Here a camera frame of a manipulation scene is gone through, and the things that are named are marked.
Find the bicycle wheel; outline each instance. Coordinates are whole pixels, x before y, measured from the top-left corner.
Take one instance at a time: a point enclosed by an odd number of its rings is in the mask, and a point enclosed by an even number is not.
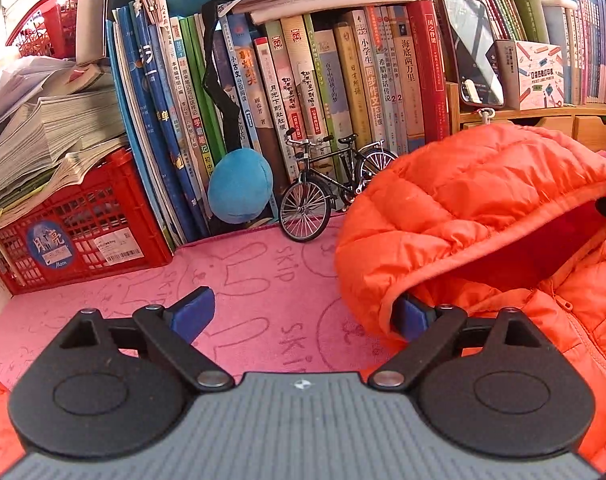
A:
[[[330,221],[332,207],[325,183],[314,177],[295,182],[283,194],[279,224],[295,242],[308,242],[320,235]]]
[[[379,171],[385,170],[387,165],[395,158],[398,158],[397,155],[385,148],[369,148],[362,155],[365,160],[359,158],[354,172],[356,178],[362,182],[368,182]]]

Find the label printer box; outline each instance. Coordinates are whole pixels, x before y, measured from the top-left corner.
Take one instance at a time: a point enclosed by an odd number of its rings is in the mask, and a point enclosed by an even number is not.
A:
[[[506,106],[514,110],[563,106],[561,47],[497,40],[496,57]]]

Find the bookshelf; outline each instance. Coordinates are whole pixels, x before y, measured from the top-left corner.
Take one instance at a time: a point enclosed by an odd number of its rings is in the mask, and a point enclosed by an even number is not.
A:
[[[461,107],[456,83],[447,83],[450,133],[456,134],[481,123],[478,112]],[[598,152],[606,151],[606,105],[585,104],[534,110],[497,110],[496,122],[525,123],[558,130]]]

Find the sticker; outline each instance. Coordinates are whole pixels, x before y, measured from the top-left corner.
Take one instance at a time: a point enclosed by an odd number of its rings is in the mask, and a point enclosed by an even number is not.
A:
[[[27,230],[27,247],[37,263],[51,269],[67,267],[74,259],[74,246],[60,225],[49,220]]]
[[[105,258],[107,266],[129,262],[144,256],[129,227],[94,238],[94,243]]]

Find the metal screw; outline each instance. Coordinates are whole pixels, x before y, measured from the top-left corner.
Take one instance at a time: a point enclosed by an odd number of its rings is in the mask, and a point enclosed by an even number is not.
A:
[[[382,372],[375,373],[372,380],[374,380],[374,384],[382,388],[395,388],[403,384],[405,377],[399,372],[383,370]]]
[[[229,375],[219,370],[206,370],[199,373],[196,380],[205,388],[220,388],[229,382]]]

